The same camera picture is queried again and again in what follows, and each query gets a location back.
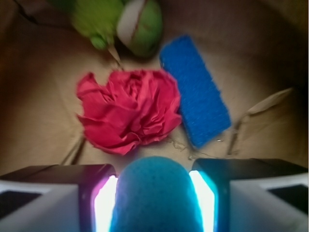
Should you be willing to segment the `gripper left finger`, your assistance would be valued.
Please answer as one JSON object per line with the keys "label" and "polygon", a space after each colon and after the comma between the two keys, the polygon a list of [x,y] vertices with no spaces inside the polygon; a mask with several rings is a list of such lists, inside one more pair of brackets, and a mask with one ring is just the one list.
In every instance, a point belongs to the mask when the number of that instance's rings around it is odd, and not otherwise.
{"label": "gripper left finger", "polygon": [[0,177],[3,232],[107,232],[117,183],[115,168],[29,166]]}

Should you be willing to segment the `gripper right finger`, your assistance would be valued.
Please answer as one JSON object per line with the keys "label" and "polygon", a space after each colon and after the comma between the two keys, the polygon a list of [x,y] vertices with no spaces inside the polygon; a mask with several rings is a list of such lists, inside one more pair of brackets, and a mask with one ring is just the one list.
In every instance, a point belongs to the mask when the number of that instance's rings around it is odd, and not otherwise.
{"label": "gripper right finger", "polygon": [[306,232],[309,171],[281,159],[197,159],[190,171],[206,232]]}

